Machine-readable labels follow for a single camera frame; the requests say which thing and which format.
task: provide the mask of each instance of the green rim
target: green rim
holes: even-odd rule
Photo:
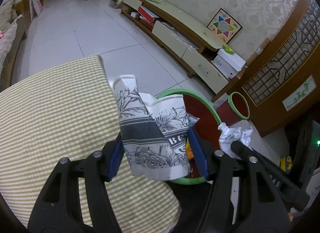
[[[241,114],[241,113],[239,112],[239,110],[236,108],[236,106],[234,105],[234,103],[233,103],[233,101],[232,101],[232,96],[233,96],[234,94],[237,94],[237,95],[239,95],[239,96],[241,96],[241,97],[243,98],[243,100],[244,100],[244,102],[245,102],[245,105],[247,106],[247,111],[248,111],[248,116],[247,116],[247,117],[244,116],[243,114]],[[238,116],[240,116],[243,120],[248,120],[248,118],[249,118],[249,116],[250,116],[250,109],[249,109],[249,105],[248,105],[247,100],[244,98],[244,96],[243,96],[242,94],[240,94],[239,92],[233,92],[233,93],[231,93],[231,94],[228,96],[228,103],[229,103],[231,109],[232,109]]]
[[[195,184],[200,184],[204,183],[205,179],[204,177],[198,177],[198,178],[179,178],[175,180],[171,180],[171,182],[176,183],[176,184],[181,184],[181,185],[195,185]]]
[[[212,105],[207,101],[207,99],[199,96],[197,93],[192,92],[190,90],[182,89],[182,88],[166,90],[166,91],[162,92],[161,94],[157,95],[156,99],[160,99],[160,98],[163,98],[165,96],[176,95],[176,94],[189,95],[189,96],[192,96],[192,97],[198,99],[200,102],[202,102],[209,109],[209,111],[214,116],[214,119],[217,121],[218,125],[221,124],[221,119],[220,119],[219,115],[214,110]],[[185,178],[185,177],[182,177],[182,178],[178,178],[178,179],[171,180],[171,181],[173,183],[176,183],[176,184],[195,185],[195,184],[200,184],[200,183],[205,182],[205,179],[204,179],[204,177],[198,177],[198,178]]]

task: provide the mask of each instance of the drawer handle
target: drawer handle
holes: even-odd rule
[[[197,67],[201,69],[201,71],[204,72],[207,76],[209,75],[209,73],[200,64],[197,64]]]

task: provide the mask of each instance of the glass panel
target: glass panel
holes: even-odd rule
[[[278,53],[252,77],[243,89],[255,104],[271,96],[310,56],[320,41],[320,9],[315,0],[298,27]]]

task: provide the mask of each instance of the red trash can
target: red trash can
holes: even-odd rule
[[[222,122],[227,126],[234,125],[241,120],[247,120],[250,110],[247,100],[239,92],[233,92],[221,106],[216,109]]]

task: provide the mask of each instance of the wooden cabinet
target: wooden cabinet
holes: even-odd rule
[[[130,7],[134,8],[135,10],[139,9],[139,6],[142,5],[142,1],[140,0],[123,0],[125,4],[128,4]]]
[[[187,49],[182,59],[194,69],[215,93],[218,93],[228,84],[228,80],[196,50]]]
[[[187,49],[187,45],[182,43],[181,40],[178,40],[175,37],[175,33],[169,29],[167,26],[162,24],[160,21],[156,21],[152,33],[163,41],[178,57],[182,57],[183,53]]]

